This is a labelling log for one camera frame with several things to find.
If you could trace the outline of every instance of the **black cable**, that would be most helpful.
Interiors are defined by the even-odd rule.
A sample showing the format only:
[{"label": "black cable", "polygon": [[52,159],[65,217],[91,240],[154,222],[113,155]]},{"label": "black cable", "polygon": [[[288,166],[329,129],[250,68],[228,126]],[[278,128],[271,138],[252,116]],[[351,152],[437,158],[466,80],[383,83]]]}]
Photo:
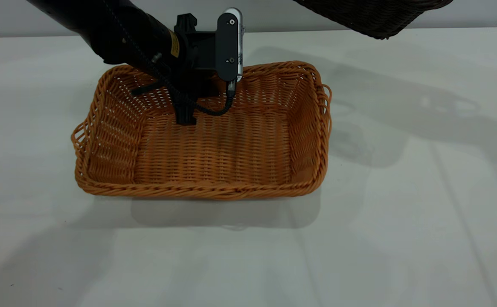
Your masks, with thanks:
[{"label": "black cable", "polygon": [[212,116],[221,116],[221,115],[224,115],[225,113],[227,113],[227,111],[229,111],[229,109],[231,108],[231,105],[233,104],[233,97],[235,96],[235,86],[234,86],[235,81],[227,83],[227,95],[226,95],[227,98],[226,98],[224,108],[220,111],[214,111],[211,109],[207,109],[206,107],[199,105],[196,101],[192,101],[191,99],[189,99],[189,97],[186,93],[183,93],[183,92],[179,91],[178,89],[176,89],[176,87],[174,87],[174,85],[172,85],[172,82],[168,78],[166,78],[156,68],[154,63],[144,54],[144,52],[139,47],[139,45],[134,41],[133,37],[131,37],[131,34],[129,34],[129,31],[127,31],[127,29],[123,26],[123,24],[121,23],[121,21],[119,20],[117,15],[114,13],[112,8],[108,5],[108,2],[106,2],[106,0],[102,0],[102,2],[104,3],[106,8],[108,9],[108,12],[113,17],[114,21],[117,23],[118,27],[121,29],[121,31],[125,35],[126,41],[129,43],[129,45],[131,45],[135,49],[139,58],[143,62],[145,62],[146,66],[151,70],[151,72],[154,75],[158,76],[158,78],[165,84],[165,86],[167,87],[167,89],[169,91],[171,91],[176,97],[179,97],[180,99],[182,99],[182,101],[185,101],[190,105],[193,105],[195,107],[195,109],[197,109],[203,113],[207,113],[207,114],[212,115]]}]

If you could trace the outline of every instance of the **orange wicker basket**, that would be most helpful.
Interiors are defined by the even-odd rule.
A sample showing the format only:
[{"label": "orange wicker basket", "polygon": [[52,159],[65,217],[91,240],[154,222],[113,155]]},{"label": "orange wicker basket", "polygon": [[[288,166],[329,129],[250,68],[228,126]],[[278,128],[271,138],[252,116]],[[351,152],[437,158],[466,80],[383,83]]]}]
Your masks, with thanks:
[{"label": "orange wicker basket", "polygon": [[[100,78],[86,120],[72,134],[76,181],[95,195],[215,200],[309,194],[328,165],[330,98],[314,66],[247,67],[233,107],[196,111],[177,125],[166,88],[133,97],[155,79],[131,66]],[[216,82],[225,92],[223,82]],[[199,99],[218,110],[225,97]]]}]

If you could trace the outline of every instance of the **table surface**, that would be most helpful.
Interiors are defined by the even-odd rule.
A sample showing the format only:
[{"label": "table surface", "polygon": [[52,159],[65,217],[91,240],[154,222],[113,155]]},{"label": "table surface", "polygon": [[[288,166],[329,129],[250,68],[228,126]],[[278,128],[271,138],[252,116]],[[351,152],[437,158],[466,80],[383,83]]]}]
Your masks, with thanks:
[{"label": "table surface", "polygon": [[244,58],[332,87],[316,192],[85,194],[70,134],[110,67],[0,38],[0,307],[497,307],[497,29],[247,33]]}]

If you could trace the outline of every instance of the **wicker basket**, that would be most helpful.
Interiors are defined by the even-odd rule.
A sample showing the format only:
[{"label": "wicker basket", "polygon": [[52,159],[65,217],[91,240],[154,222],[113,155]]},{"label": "wicker basket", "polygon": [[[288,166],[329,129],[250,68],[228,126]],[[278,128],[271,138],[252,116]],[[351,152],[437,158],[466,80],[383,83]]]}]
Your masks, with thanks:
[{"label": "wicker basket", "polygon": [[453,0],[294,0],[336,23],[365,35],[385,39],[397,35],[428,10]]},{"label": "wicker basket", "polygon": [[[76,181],[86,192],[236,200],[300,196],[322,183],[330,99],[312,65],[245,68],[229,112],[196,111],[195,126],[175,124],[165,88],[131,96],[154,81],[126,65],[100,78],[90,112],[71,137]],[[216,83],[224,92],[224,82]],[[216,110],[223,101],[199,99]]]}]

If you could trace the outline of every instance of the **yellow label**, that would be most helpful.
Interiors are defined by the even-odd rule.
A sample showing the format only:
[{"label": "yellow label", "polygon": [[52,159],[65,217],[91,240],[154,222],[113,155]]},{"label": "yellow label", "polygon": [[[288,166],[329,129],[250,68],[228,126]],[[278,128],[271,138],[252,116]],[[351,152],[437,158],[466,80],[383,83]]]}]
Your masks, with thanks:
[{"label": "yellow label", "polygon": [[169,32],[171,33],[171,54],[175,58],[178,58],[180,56],[180,42],[173,31],[169,30]]}]

